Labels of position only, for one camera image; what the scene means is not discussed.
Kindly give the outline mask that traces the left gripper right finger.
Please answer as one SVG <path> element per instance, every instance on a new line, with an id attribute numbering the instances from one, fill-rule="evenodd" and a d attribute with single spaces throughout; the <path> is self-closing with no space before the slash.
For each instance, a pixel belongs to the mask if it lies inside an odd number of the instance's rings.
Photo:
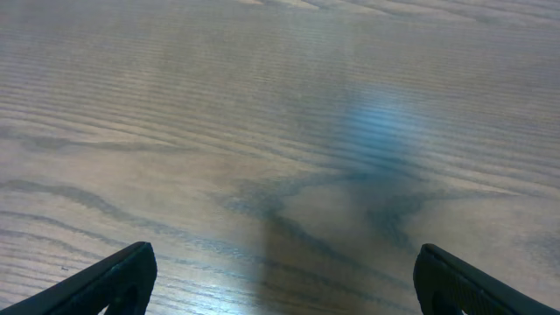
<path id="1" fill-rule="evenodd" d="M 431 243 L 420 249 L 413 282 L 423 315 L 559 315 Z"/>

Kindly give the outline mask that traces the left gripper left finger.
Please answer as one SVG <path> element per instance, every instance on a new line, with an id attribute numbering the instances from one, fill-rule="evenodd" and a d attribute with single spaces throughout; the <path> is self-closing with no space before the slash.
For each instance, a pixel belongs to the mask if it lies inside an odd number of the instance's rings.
<path id="1" fill-rule="evenodd" d="M 138 241 L 1 315 L 144 315 L 157 273 L 151 244 Z"/>

